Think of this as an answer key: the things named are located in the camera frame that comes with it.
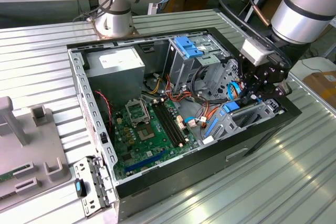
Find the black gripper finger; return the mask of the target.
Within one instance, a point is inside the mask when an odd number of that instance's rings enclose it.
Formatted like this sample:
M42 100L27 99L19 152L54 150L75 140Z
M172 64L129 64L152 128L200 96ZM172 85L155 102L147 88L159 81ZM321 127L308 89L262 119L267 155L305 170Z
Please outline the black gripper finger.
M252 103L252 100L259 102L259 97L255 95L255 92L259 85L257 78L245 79L242 81L244 88L242 89L240 96L243 105Z
M286 97L292 93L291 87L286 81L274 84L263 84L256 93L257 98L265 99L275 99Z

